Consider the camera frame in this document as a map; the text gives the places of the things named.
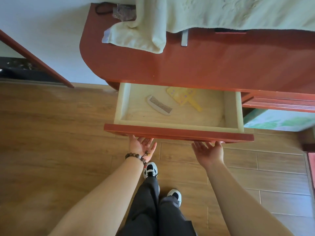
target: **white comb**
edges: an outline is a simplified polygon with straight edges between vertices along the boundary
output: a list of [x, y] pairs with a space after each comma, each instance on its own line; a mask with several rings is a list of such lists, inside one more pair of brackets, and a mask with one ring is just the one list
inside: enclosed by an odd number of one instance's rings
[[152, 96], [152, 95], [148, 96], [147, 102], [152, 108], [154, 108], [159, 113], [167, 115], [167, 116], [171, 115], [171, 111], [173, 109], [171, 107], [166, 106], [165, 104], [161, 103], [154, 96]]

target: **forearm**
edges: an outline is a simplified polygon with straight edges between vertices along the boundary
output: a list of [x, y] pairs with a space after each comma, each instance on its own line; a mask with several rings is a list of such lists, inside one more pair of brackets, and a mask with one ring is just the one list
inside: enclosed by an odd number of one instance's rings
[[129, 157], [92, 192], [79, 201], [51, 236], [115, 235], [135, 191], [143, 163]]
[[231, 236], [293, 236], [238, 184], [222, 162], [213, 164], [207, 175]]

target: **white wall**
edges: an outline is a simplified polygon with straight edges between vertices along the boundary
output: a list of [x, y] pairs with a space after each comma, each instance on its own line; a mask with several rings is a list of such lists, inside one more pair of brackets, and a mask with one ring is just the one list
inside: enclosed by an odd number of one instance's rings
[[61, 76], [106, 84], [81, 58], [79, 43], [91, 2], [134, 0], [1, 0], [0, 29]]
[[0, 41], [0, 57], [24, 58], [22, 55], [13, 50], [11, 47], [7, 46], [2, 41]]

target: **comb teeth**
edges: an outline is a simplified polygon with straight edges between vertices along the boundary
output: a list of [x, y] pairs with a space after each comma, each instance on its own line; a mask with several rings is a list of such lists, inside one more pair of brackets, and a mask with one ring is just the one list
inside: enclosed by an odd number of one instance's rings
[[166, 106], [165, 104], [161, 103], [159, 100], [157, 100], [154, 96], [152, 96], [149, 101], [153, 104], [155, 104], [156, 106], [158, 106], [159, 108], [163, 109], [164, 111], [166, 111], [167, 113], [170, 113], [172, 111], [172, 108], [169, 106]]

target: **cabinet top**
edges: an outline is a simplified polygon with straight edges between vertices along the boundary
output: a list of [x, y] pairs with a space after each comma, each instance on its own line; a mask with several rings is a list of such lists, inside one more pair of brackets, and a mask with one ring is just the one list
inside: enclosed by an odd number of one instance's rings
[[166, 34], [163, 53], [102, 43], [104, 31], [119, 20], [97, 15], [91, 4], [80, 42], [87, 66], [112, 82], [315, 94], [315, 33], [250, 30], [216, 34], [192, 28], [188, 46], [180, 33]]

